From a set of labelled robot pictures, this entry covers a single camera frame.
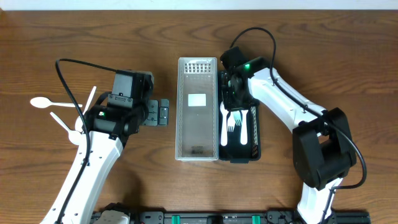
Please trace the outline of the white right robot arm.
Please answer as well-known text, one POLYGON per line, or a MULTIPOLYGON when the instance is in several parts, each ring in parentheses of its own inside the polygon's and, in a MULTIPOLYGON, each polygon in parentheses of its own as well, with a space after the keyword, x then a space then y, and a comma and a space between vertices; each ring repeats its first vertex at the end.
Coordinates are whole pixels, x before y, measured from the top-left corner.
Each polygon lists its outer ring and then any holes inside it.
POLYGON ((221 63, 226 70, 222 87, 227 110, 243 111, 262 103, 292 133, 294 168, 303 181, 298 214, 305 223, 323 223, 331 215, 343 178, 363 161, 346 115, 306 99, 263 57, 248 60, 241 54, 223 54, 221 63))

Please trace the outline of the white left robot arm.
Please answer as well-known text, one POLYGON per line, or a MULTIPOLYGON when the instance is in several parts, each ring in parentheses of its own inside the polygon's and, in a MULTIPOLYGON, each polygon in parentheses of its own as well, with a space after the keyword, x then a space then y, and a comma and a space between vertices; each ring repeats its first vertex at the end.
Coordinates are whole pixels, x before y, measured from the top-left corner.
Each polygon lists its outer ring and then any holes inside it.
POLYGON ((42 223, 89 223, 103 184, 123 150, 120 139, 90 132, 90 155, 84 166, 86 137, 81 137, 75 160, 51 209, 42 223))

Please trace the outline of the white plastic spoon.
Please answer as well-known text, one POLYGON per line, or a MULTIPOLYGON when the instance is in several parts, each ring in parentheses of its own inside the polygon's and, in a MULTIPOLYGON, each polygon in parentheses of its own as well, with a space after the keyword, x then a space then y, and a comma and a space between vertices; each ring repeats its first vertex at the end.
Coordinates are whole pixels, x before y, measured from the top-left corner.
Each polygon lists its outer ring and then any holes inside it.
POLYGON ((67 108, 74 108, 75 105, 73 103, 58 103, 52 102, 46 97, 35 97, 30 100, 30 104, 36 108, 48 108, 49 106, 61 106, 67 108))
POLYGON ((80 144, 81 133, 71 130, 54 112, 50 112, 50 115, 68 133, 69 141, 78 146, 80 144))
MULTIPOLYGON (((88 97, 88 99, 87 99, 87 101, 86 101, 85 108, 84 108, 84 110, 83 110, 83 114, 85 114, 85 113, 88 111, 88 109, 89 109, 89 107, 90 107, 90 105, 91 105, 91 102, 92 102, 92 100, 93 100, 93 97, 94 97, 94 95, 95 95, 95 91, 96 91, 96 86, 94 86, 94 87, 92 88, 92 90, 91 90, 91 92, 90 92, 90 94, 89 94, 89 97, 88 97)), ((81 119, 80 117, 77 117, 77 119, 76 119, 76 121, 75 121, 75 130, 78 131, 79 133, 81 133, 81 132, 83 131, 82 126, 83 126, 83 121, 82 121, 82 119, 81 119)))
POLYGON ((224 107, 224 103, 221 102, 220 104, 220 112, 222 115, 222 124, 221 124, 221 137, 220 137, 220 144, 222 146, 226 146, 228 143, 228 131, 227 131, 227 116, 228 116, 228 111, 224 107))

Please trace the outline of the white plastic fork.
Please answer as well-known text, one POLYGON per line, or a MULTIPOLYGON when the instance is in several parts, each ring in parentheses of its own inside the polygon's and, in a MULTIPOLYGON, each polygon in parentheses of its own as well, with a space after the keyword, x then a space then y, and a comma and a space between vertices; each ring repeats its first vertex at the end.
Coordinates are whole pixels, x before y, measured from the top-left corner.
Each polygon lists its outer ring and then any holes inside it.
POLYGON ((231 111, 227 120, 227 131, 228 132, 233 132, 234 131, 234 127, 235 127, 235 119, 234 119, 234 112, 231 111))
POLYGON ((247 113, 248 110, 242 110, 242 122, 241 122, 241 137, 240 143, 246 145, 248 143, 248 128, 247 128, 247 113))
POLYGON ((240 126, 242 124, 242 117, 241 117, 241 112, 240 111, 234 111, 233 112, 235 124, 237 126, 240 126))

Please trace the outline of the clear perforated plastic basket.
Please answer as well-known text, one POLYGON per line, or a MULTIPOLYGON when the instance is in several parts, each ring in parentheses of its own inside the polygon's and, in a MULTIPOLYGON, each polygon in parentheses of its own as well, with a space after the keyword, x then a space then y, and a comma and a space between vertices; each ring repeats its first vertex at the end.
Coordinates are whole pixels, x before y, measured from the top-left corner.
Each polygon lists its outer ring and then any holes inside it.
POLYGON ((218 160, 218 135, 217 59, 181 57, 177 77, 176 160, 218 160))

